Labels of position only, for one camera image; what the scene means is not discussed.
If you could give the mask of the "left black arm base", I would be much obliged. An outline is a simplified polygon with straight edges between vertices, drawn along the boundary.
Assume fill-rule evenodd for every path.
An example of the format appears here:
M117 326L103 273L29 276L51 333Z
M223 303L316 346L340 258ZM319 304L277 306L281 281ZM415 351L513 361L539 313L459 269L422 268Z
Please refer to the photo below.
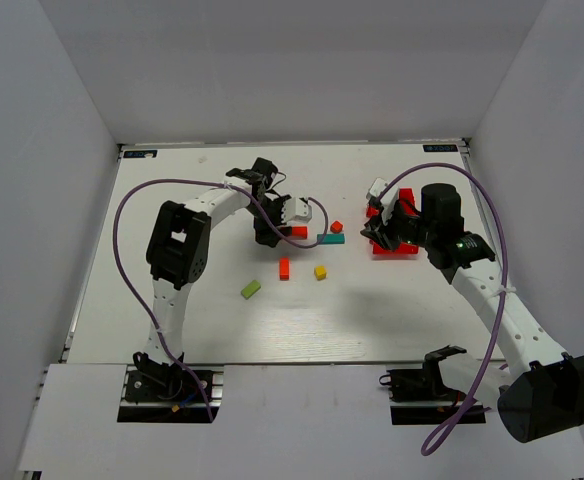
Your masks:
M196 382L187 373L177 373L162 386L136 368L124 377L117 422L120 424L210 424L218 414L223 393L223 371L195 369L205 388L212 417Z

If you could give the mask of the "red arch wood block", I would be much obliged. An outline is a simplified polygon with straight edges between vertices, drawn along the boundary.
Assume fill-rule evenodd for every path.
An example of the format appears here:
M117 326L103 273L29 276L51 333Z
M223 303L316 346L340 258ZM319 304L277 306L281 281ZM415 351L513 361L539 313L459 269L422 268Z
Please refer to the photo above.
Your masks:
M307 226L286 226L280 229L280 231L287 237L291 239L307 239L308 238L308 227Z

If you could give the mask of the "teal long wood block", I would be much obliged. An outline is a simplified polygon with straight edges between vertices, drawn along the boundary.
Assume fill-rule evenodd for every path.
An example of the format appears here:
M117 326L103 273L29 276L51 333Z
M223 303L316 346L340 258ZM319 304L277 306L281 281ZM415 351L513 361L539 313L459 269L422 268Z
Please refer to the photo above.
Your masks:
M316 239L319 245L343 245L346 242L343 233L318 234Z

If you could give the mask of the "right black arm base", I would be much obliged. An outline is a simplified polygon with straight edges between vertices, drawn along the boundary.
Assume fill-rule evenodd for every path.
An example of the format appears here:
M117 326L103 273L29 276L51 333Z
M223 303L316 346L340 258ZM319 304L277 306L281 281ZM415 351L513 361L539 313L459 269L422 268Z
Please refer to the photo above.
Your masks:
M465 394L449 388L435 393L421 368L387 370L379 385L389 394L393 426L436 426L461 407Z

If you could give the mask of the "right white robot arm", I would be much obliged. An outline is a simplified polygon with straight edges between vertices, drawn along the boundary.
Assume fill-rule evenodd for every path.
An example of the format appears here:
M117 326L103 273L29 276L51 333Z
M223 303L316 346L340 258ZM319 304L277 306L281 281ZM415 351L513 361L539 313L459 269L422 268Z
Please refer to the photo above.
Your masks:
M419 210L397 188L378 178L367 193L376 213L362 235L383 248L401 244L424 249L430 264L495 334L506 369L447 346L428 353L423 374L433 395L452 390L498 413L521 443L584 424L584 355L574 357L541 327L503 279L496 255L478 234L466 230L461 197L450 184L421 190Z

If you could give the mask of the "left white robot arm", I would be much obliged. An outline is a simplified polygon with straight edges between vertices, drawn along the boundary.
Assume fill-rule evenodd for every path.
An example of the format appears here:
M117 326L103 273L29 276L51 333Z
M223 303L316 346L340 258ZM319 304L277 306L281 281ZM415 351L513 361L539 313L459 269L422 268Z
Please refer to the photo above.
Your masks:
M177 360L183 359L183 324L192 284L208 261L213 228L246 209L254 217L255 241L275 247L287 233L282 212L289 195L270 197L278 168L257 158L249 169L233 168L225 179L232 188L212 188L186 203L164 202L158 212L146 251L153 281L153 322L143 351L133 356L135 367L154 384L168 389L179 383Z

